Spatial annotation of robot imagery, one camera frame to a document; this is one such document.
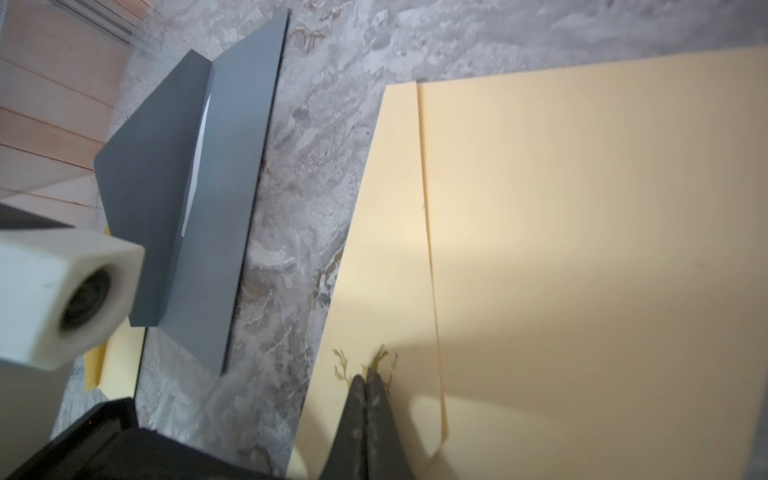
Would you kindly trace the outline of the blue bordered letter paper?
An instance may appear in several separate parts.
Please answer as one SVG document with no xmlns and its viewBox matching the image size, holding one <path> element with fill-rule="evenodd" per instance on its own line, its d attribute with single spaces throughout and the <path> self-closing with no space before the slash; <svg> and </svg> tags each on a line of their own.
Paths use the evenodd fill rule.
<svg viewBox="0 0 768 480">
<path fill-rule="evenodd" d="M 196 139 L 195 144 L 195 150 L 194 150 L 194 156 L 192 161 L 192 167 L 191 167 L 191 176 L 190 176 L 190 183 L 189 183 L 189 189 L 187 193 L 187 201 L 185 205 L 185 212 L 182 222 L 182 229 L 181 229 L 181 237 L 184 237 L 187 230 L 187 225 L 189 223 L 189 218 L 191 216 L 191 210 L 194 203 L 194 198 L 196 194 L 197 184 L 198 184 L 198 177 L 199 177 L 199 171 L 200 171 L 200 164 L 201 164 L 201 157 L 202 157 L 202 148 L 204 143 L 204 136 L 205 136 L 205 130 L 206 130 L 206 124 L 207 124 L 207 117 L 209 112 L 209 105 L 210 105 L 210 98 L 211 95 L 208 94 L 203 108 L 202 117 L 200 120 L 199 125 L 199 131 L 198 136 Z"/>
</svg>

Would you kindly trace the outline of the yellow envelope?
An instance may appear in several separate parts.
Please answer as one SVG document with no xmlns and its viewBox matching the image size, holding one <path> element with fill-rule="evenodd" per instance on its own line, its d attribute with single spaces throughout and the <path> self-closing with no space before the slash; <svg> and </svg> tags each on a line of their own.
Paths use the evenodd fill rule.
<svg viewBox="0 0 768 480">
<path fill-rule="evenodd" d="M 132 327 L 126 319 L 105 343 L 87 351 L 85 390 L 98 389 L 109 400 L 134 398 L 146 331 L 146 327 Z"/>
<path fill-rule="evenodd" d="M 370 369 L 420 478 L 741 478 L 766 49 L 388 86 L 290 477 Z"/>
</svg>

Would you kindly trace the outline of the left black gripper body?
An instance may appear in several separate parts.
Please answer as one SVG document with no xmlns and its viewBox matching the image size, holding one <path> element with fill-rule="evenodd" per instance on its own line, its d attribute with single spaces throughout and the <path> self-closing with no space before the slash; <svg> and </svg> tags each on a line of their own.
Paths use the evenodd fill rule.
<svg viewBox="0 0 768 480">
<path fill-rule="evenodd" d="M 131 398 L 102 402 L 8 479 L 269 479 L 139 426 Z"/>
</svg>

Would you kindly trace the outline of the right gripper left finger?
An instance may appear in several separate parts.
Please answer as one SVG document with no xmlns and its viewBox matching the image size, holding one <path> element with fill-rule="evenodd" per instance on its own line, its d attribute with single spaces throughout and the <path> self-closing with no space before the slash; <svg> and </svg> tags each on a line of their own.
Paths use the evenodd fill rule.
<svg viewBox="0 0 768 480">
<path fill-rule="evenodd" d="M 321 480 L 367 478 L 366 381 L 357 375 L 347 395 Z"/>
</svg>

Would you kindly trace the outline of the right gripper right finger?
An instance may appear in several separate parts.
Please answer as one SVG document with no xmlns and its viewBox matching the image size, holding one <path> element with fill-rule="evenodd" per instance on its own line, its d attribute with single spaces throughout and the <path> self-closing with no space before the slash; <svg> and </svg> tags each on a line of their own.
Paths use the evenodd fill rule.
<svg viewBox="0 0 768 480">
<path fill-rule="evenodd" d="M 366 376 L 366 479 L 414 479 L 378 372 Z"/>
</svg>

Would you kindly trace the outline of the grey envelope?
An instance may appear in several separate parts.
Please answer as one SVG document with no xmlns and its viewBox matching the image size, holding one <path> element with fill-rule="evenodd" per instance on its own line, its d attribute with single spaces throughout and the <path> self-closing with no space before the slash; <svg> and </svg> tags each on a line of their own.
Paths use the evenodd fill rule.
<svg viewBox="0 0 768 480">
<path fill-rule="evenodd" d="M 93 166 L 111 233 L 145 259 L 129 319 L 223 372 L 289 14 L 214 59 L 189 51 Z M 198 184 L 182 222 L 204 103 Z"/>
</svg>

